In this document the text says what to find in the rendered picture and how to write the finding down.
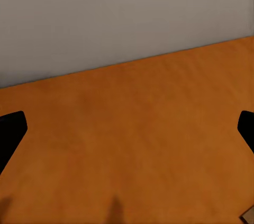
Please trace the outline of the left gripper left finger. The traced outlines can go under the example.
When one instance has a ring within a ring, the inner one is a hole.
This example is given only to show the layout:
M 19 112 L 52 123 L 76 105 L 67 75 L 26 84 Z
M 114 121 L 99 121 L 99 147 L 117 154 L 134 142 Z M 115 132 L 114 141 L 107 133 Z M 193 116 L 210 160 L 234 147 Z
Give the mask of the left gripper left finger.
M 28 130 L 23 111 L 0 117 L 0 174 Z

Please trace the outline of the mousetrap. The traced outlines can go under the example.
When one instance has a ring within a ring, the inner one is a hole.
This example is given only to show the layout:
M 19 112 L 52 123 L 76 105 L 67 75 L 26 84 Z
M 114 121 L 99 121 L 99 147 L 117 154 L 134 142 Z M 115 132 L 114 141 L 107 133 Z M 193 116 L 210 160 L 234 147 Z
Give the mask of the mousetrap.
M 244 224 L 254 224 L 254 206 L 240 217 Z

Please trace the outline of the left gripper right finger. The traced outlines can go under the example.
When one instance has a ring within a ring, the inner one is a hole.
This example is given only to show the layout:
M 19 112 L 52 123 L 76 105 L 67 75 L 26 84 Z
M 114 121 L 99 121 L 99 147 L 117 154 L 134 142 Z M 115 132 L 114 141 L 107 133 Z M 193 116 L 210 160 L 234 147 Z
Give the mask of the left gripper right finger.
M 254 152 L 254 112 L 242 111 L 237 129 Z

